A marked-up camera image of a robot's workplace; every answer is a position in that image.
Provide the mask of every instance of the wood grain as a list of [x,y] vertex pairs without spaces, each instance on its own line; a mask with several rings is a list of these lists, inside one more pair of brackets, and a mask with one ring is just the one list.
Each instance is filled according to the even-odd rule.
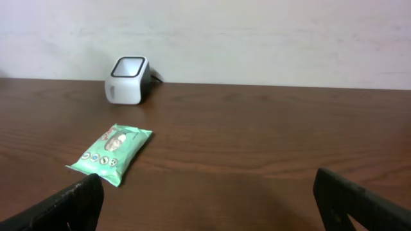
[[165,83],[139,106],[103,82],[0,79],[0,220],[83,178],[112,124],[153,130],[98,230],[323,230],[318,167],[411,209],[411,92]]

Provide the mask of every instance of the white wall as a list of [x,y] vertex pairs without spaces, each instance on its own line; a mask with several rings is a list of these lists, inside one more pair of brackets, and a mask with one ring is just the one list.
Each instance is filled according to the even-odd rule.
[[411,89],[411,1],[0,1],[3,76],[102,80],[125,55],[170,82]]

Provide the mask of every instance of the baby image on package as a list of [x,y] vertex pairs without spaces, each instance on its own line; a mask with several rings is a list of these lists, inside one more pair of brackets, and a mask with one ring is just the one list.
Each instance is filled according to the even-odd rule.
[[72,166],[84,174],[97,173],[118,187],[134,155],[152,131],[131,126],[113,125]]

